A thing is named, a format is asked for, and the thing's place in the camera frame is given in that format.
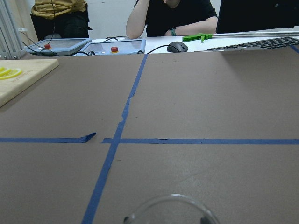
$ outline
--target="wooden cutting board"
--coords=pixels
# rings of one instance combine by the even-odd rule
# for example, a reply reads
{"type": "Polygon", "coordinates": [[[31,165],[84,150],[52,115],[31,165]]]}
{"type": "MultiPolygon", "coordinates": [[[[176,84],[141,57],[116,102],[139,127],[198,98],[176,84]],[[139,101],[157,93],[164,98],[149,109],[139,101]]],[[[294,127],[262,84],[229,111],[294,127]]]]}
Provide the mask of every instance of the wooden cutting board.
{"type": "Polygon", "coordinates": [[[0,79],[0,107],[59,65],[57,59],[0,60],[0,67],[22,69],[16,77],[0,79]]]}

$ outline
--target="tablet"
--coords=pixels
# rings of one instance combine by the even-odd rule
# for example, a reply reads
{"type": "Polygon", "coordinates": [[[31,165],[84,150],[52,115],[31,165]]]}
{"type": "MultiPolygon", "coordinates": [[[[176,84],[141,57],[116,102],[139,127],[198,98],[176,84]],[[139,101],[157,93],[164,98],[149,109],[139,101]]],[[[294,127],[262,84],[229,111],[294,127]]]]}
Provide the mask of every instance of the tablet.
{"type": "MultiPolygon", "coordinates": [[[[92,52],[95,55],[132,55],[144,53],[145,43],[145,39],[91,42],[86,44],[81,51],[89,55],[92,55],[92,52]]],[[[77,53],[76,55],[84,56],[85,54],[77,53]]]]}
{"type": "Polygon", "coordinates": [[[26,51],[34,55],[45,56],[68,56],[80,51],[87,43],[91,42],[90,38],[73,38],[73,39],[45,39],[36,44],[32,44],[26,51]],[[49,49],[44,49],[45,44],[50,44],[49,49]]]}

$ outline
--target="glass rim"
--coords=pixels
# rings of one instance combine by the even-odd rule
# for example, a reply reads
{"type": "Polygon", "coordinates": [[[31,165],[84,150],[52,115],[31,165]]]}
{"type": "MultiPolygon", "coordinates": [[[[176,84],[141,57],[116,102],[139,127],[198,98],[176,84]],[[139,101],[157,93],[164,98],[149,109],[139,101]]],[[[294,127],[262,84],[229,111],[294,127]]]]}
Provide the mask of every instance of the glass rim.
{"type": "Polygon", "coordinates": [[[156,204],[168,201],[178,201],[192,205],[200,210],[205,217],[212,221],[211,224],[220,224],[217,217],[203,203],[195,200],[192,197],[181,194],[156,196],[147,200],[146,202],[141,204],[140,207],[138,207],[134,212],[132,212],[130,216],[126,217],[124,224],[130,224],[132,221],[136,220],[136,218],[139,217],[139,214],[142,214],[144,211],[155,206],[156,204]]]}

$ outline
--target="lemon slice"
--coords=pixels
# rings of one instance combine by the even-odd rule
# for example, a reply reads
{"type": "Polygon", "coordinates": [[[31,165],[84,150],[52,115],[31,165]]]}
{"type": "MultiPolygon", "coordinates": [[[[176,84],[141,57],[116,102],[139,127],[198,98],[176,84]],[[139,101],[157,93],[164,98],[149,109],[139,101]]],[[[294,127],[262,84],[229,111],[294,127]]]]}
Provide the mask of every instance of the lemon slice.
{"type": "Polygon", "coordinates": [[[16,77],[21,73],[22,73],[22,69],[10,69],[10,68],[5,69],[4,68],[3,71],[0,70],[0,79],[16,77]]]}

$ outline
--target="person's arm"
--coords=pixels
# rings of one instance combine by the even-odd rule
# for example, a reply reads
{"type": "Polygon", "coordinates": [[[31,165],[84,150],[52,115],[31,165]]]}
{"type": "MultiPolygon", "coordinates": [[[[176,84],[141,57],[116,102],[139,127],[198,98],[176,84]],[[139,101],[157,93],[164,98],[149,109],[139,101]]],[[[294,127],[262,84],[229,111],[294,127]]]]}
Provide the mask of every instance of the person's arm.
{"type": "MultiPolygon", "coordinates": [[[[192,23],[185,26],[176,27],[177,36],[188,36],[198,33],[215,34],[218,18],[216,16],[210,17],[204,21],[192,23]]],[[[171,32],[168,30],[164,36],[171,36],[171,32]]]]}
{"type": "Polygon", "coordinates": [[[142,35],[149,3],[150,0],[139,0],[135,5],[127,21],[126,34],[128,38],[135,39],[142,35]]]}

